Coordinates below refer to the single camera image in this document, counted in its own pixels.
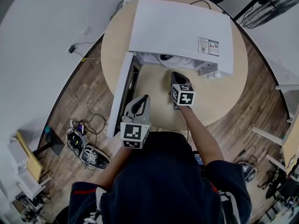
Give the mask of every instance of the black stand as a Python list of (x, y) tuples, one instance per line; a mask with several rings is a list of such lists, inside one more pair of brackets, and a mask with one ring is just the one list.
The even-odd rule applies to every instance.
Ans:
[(240, 17), (242, 17), (242, 15), (247, 12), (252, 6), (254, 6), (256, 3), (258, 2), (258, 0), (252, 0), (245, 8), (243, 8), (243, 10), (241, 12), (238, 13), (237, 16), (235, 16), (233, 18), (234, 21), (238, 20)]
[(46, 145), (32, 152), (34, 156), (37, 156), (38, 154), (47, 150), (48, 148), (52, 148), (54, 153), (57, 156), (59, 156), (64, 147), (64, 143), (61, 141), (61, 139), (57, 136), (57, 134), (52, 128), (50, 128), (50, 132), (47, 133), (46, 142)]

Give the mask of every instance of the label sticker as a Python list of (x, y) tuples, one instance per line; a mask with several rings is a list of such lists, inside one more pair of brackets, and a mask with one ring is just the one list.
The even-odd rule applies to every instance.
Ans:
[(198, 38), (198, 52), (209, 54), (209, 39)]
[(209, 54), (219, 56), (219, 43), (209, 40)]
[(219, 56), (219, 42), (199, 37), (198, 52), (213, 56)]

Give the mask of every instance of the sleeve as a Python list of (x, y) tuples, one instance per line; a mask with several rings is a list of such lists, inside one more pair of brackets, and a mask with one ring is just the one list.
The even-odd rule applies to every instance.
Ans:
[(103, 193), (106, 191), (94, 183), (75, 182), (71, 187), (69, 223), (83, 223), (90, 212), (96, 212)]
[(250, 196), (246, 189), (243, 168), (240, 164), (213, 161), (205, 168), (206, 178), (220, 191), (234, 195), (241, 223), (247, 223), (252, 210)]

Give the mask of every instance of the white wall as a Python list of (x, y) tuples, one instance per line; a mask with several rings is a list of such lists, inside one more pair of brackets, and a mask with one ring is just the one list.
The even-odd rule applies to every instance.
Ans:
[[(33, 150), (50, 111), (81, 58), (73, 43), (94, 42), (121, 0), (14, 0), (0, 19), (0, 179), (9, 199), (19, 192), (7, 144), (25, 130)], [(0, 14), (3, 13), (0, 0)], [(89, 26), (91, 32), (81, 32)], [(80, 46), (85, 54), (92, 45)]]
[[(224, 0), (219, 5), (235, 17), (252, 0)], [(270, 64), (279, 84), (299, 84), (299, 5), (270, 22), (245, 31)], [(285, 95), (292, 113), (298, 105), (298, 92)]]

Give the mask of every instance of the round wooden table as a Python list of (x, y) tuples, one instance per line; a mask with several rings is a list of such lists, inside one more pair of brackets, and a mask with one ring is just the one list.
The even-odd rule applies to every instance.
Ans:
[[(168, 0), (192, 3), (197, 0)], [(222, 12), (214, 3), (207, 1), (212, 10)], [(101, 62), (106, 82), (114, 94), (120, 75), (124, 56), (129, 48), (138, 0), (123, 7), (111, 20), (102, 43)], [(205, 2), (195, 6), (208, 8)], [(150, 121), (152, 125), (169, 130), (186, 130), (185, 120), (180, 111), (174, 111), (168, 95), (171, 72), (176, 70), (187, 76), (195, 86), (196, 97), (192, 109), (200, 121), (209, 125), (227, 114), (236, 104), (244, 89), (248, 60), (242, 36), (231, 21), (234, 45), (234, 74), (222, 79), (199, 77), (198, 72), (185, 69), (169, 69), (162, 65), (144, 65), (141, 69), (135, 97), (143, 94), (150, 96)]]

